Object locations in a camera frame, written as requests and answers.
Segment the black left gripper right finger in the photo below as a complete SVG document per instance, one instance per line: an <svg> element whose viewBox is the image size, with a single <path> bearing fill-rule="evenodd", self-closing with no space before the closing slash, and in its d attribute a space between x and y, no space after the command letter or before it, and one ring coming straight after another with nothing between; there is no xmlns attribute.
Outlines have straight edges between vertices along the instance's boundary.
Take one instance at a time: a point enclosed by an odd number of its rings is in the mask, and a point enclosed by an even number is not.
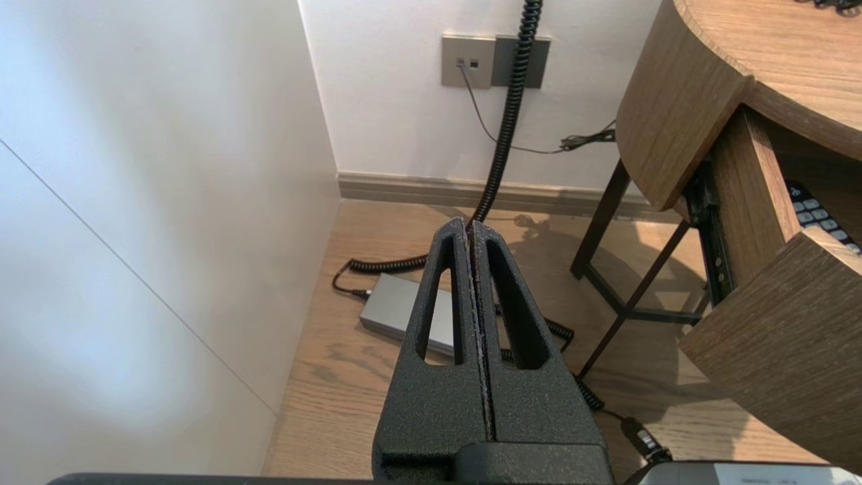
<svg viewBox="0 0 862 485"><path fill-rule="evenodd" d="M470 252L490 438L517 444L604 445L505 240L474 222Z"/></svg>

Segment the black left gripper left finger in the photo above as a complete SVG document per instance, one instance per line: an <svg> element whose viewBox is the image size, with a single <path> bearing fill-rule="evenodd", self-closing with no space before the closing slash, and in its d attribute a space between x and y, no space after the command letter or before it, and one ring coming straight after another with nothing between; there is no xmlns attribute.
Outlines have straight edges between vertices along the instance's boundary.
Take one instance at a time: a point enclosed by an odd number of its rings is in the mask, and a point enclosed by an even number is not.
<svg viewBox="0 0 862 485"><path fill-rule="evenodd" d="M455 363L426 362L440 277L449 272ZM494 436L487 345L466 223L455 218L433 236L418 295L372 442L375 467L450 467L466 445Z"/></svg>

